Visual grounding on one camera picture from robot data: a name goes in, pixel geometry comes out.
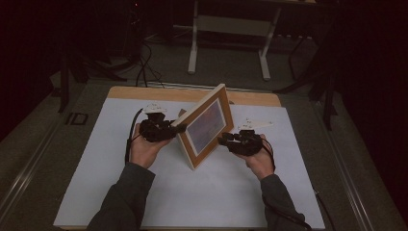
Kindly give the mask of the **white metal desk frame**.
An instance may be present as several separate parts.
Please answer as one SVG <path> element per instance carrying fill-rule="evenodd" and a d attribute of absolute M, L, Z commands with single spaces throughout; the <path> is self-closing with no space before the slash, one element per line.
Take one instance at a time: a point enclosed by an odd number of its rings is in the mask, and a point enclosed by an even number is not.
<path fill-rule="evenodd" d="M 269 81 L 271 79 L 271 76 L 268 68 L 267 53 L 272 38 L 274 36 L 274 32 L 282 8 L 277 7 L 274 10 L 271 21 L 262 21 L 200 14 L 198 12 L 198 6 L 199 6 L 198 0 L 194 0 L 192 20 L 192 42 L 188 65 L 188 73 L 194 74 L 196 70 L 198 52 L 197 37 L 199 31 L 234 35 L 246 35 L 254 37 L 263 37 L 265 39 L 264 46 L 258 51 L 258 57 L 263 79 L 265 81 Z"/>

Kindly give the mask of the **wooden photo frame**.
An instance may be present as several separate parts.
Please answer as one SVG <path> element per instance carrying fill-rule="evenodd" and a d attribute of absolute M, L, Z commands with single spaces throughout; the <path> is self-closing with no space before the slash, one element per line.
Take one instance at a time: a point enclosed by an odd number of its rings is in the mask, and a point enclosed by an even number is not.
<path fill-rule="evenodd" d="M 191 169 L 196 169 L 216 149 L 217 138 L 234 128 L 225 85 L 219 84 L 209 91 L 172 123 L 173 127 L 179 125 L 185 125 L 186 130 L 177 139 Z"/>

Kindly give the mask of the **metal floor rail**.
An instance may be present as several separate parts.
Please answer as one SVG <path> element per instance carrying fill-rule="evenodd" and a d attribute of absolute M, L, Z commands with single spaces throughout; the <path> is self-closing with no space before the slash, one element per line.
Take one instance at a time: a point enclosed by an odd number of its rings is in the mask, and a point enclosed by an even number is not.
<path fill-rule="evenodd" d="M 316 117 L 319 121 L 320 126 L 323 129 L 325 137 L 329 140 L 330 148 L 333 152 L 335 164 L 340 174 L 340 179 L 344 186 L 345 193 L 347 195 L 349 204 L 352 208 L 354 216 L 357 219 L 361 231 L 374 231 L 371 224 L 370 218 L 367 214 L 366 208 L 361 200 L 361 196 L 357 191 L 357 188 L 354 184 L 354 181 L 350 175 L 349 170 L 345 164 L 343 153 L 339 148 L 338 144 L 335 141 L 335 138 L 332 135 L 332 132 L 329 131 L 323 121 L 323 106 L 320 102 L 312 102 L 312 108 L 316 114 Z"/>
<path fill-rule="evenodd" d="M 16 206 L 18 200 L 29 186 L 34 174 L 38 169 L 39 162 L 41 161 L 46 149 L 49 146 L 49 143 L 52 141 L 60 126 L 61 124 L 57 122 L 46 131 L 44 137 L 41 139 L 35 151 L 28 159 L 28 162 L 23 169 L 19 171 L 11 187 L 7 190 L 5 196 L 0 200 L 0 226 L 6 222 L 8 216 L 12 212 L 12 209 Z"/>

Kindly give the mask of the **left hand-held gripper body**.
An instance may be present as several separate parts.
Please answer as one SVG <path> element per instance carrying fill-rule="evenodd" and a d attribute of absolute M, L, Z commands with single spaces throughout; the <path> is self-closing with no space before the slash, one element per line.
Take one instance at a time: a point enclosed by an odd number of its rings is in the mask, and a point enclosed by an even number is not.
<path fill-rule="evenodd" d="M 140 134 L 147 141 L 166 141 L 173 138 L 173 133 L 170 129 L 171 122 L 165 120 L 166 109 L 157 102 L 153 102 L 143 108 L 142 112 L 147 115 L 147 119 L 143 120 L 140 124 Z"/>

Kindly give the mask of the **metal floor strip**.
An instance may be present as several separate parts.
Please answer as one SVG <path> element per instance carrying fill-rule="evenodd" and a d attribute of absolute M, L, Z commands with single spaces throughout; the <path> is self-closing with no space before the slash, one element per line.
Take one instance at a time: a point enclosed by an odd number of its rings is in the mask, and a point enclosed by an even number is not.
<path fill-rule="evenodd" d="M 162 89 L 179 89 L 179 90 L 212 90 L 214 86 L 200 86 L 200 85 L 188 85 L 188 84 L 174 84 L 174 83 L 158 83 L 147 82 L 147 86 L 150 88 L 162 88 Z M 259 92 L 259 93 L 272 93 L 271 90 L 252 90 L 252 89 L 240 89 L 226 87 L 230 91 L 239 92 Z"/>

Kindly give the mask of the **black metal stand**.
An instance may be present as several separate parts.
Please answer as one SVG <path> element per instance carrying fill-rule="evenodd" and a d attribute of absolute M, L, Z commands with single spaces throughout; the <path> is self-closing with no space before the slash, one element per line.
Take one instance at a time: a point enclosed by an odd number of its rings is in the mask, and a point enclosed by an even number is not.
<path fill-rule="evenodd" d="M 124 78 L 117 76 L 115 71 L 125 69 L 131 65 L 132 62 L 125 62 L 114 66 L 103 66 L 82 54 L 63 53 L 61 57 L 61 86 L 58 89 L 60 97 L 59 113 L 62 113 L 69 103 L 69 74 L 72 74 L 77 82 L 85 83 L 89 78 L 85 70 L 87 66 L 111 80 L 124 81 Z"/>
<path fill-rule="evenodd" d="M 323 99 L 322 121 L 325 128 L 332 130 L 331 116 L 335 113 L 333 107 L 336 67 L 330 55 L 326 55 L 328 43 L 326 32 L 314 32 L 312 40 L 317 45 L 317 51 L 307 67 L 295 78 L 295 82 L 287 87 L 274 90 L 274 93 L 288 93 L 306 85 L 312 85 L 308 97 L 312 101 Z"/>

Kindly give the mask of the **white table mat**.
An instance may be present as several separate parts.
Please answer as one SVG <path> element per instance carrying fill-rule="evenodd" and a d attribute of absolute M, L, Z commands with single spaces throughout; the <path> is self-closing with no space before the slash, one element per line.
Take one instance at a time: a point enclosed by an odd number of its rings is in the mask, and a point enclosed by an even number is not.
<path fill-rule="evenodd" d="M 83 228 L 124 167 L 126 141 L 144 100 L 106 99 L 54 221 L 63 229 Z M 276 173 L 295 209 L 315 229 L 325 227 L 288 113 L 282 107 L 234 105 L 236 125 L 264 122 L 260 133 L 271 143 Z M 266 227 L 260 183 L 242 159 L 226 147 L 191 168 L 178 140 L 159 153 L 146 202 L 145 229 L 257 229 Z"/>

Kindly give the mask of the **person's right hand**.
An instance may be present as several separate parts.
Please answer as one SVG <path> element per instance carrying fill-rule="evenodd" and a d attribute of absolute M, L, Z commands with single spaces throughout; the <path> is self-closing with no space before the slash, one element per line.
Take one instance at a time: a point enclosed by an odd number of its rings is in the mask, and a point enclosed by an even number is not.
<path fill-rule="evenodd" d="M 272 159 L 272 149 L 266 136 L 261 134 L 263 147 L 252 156 L 239 155 L 245 161 L 247 167 L 255 174 L 259 181 L 274 173 L 275 167 Z"/>

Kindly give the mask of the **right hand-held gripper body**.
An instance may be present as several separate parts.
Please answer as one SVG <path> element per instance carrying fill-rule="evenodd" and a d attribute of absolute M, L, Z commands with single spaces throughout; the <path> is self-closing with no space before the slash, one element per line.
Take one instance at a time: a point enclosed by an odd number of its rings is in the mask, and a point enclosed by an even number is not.
<path fill-rule="evenodd" d="M 228 145 L 229 151 L 243 156 L 252 156 L 258 153 L 263 147 L 263 141 L 255 130 L 271 125 L 271 121 L 247 118 L 245 122 L 238 127 L 240 138 L 238 140 L 229 140 L 235 141 L 235 143 Z"/>

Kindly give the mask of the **person's left hand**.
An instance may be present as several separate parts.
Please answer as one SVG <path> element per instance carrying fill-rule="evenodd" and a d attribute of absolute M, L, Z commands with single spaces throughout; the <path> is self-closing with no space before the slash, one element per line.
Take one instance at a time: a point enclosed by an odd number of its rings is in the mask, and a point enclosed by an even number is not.
<path fill-rule="evenodd" d="M 144 168 L 150 168 L 157 158 L 159 151 L 170 143 L 170 140 L 150 142 L 140 134 L 140 124 L 136 124 L 131 140 L 128 161 Z"/>

